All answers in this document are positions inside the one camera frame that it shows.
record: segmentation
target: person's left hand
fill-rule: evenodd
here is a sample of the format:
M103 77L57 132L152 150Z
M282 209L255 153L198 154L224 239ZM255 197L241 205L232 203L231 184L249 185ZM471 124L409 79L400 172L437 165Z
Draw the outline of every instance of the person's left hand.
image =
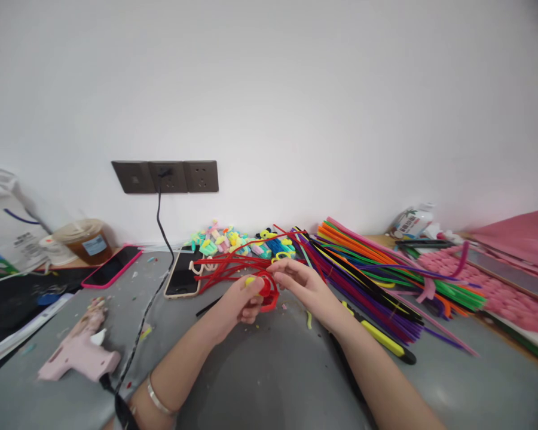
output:
M201 319L208 325L207 329L213 334L215 343L223 342L238 322L255 322L263 303L263 297L257 294L263 288L264 282L262 278L256 278L246 287L245 280L250 277L244 276L235 281L221 300Z

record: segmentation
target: phone screen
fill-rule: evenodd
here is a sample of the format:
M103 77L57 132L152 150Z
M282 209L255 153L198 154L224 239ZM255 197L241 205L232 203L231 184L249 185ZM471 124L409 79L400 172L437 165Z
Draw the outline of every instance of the phone screen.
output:
M202 258L203 256L198 250L195 250L193 254L178 254L178 261L175 263L175 268L166 288L166 296L177 296L197 291L198 281L194 278L195 273L189 269L189 263ZM201 265L195 265L194 267L196 271L199 271Z
M132 259L140 253L137 247L124 247L86 279L85 284L103 287L108 284Z

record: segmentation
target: pink glue gun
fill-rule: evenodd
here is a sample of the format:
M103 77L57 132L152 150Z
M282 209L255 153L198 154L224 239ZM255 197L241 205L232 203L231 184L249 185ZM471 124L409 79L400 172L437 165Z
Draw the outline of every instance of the pink glue gun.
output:
M38 379L58 380L73 368L97 382L103 374L115 370L121 355L115 351L108 352L100 346L105 329L92 337L105 319L105 303L103 297L91 301L84 316L38 371Z

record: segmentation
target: yellow box cutter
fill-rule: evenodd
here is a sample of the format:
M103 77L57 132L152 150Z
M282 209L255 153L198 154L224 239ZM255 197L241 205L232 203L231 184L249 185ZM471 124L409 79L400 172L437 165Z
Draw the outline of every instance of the yellow box cutter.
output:
M415 364L417 362L417 357L415 357L415 355L412 352L410 352L407 348L399 345L394 340L389 338L386 334L384 334L382 331L380 331L378 328L376 328L374 325L369 323L366 319L363 318L362 315L359 315L357 312L355 312L353 308L351 308L347 302L342 300L341 303L343 304L345 308L347 308L347 310L351 313L351 315L354 316L356 320L360 322L363 327L366 328L366 330L375 338L375 340L378 343L383 345L390 352L395 354L398 358L400 358L402 361L404 361L407 364Z

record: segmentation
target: wrist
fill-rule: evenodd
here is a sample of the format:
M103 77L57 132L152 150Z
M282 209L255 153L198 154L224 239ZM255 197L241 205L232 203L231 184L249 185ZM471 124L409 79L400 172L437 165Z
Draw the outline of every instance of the wrist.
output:
M334 323L331 326L331 333L339 340L363 330L355 317L340 302L335 313Z

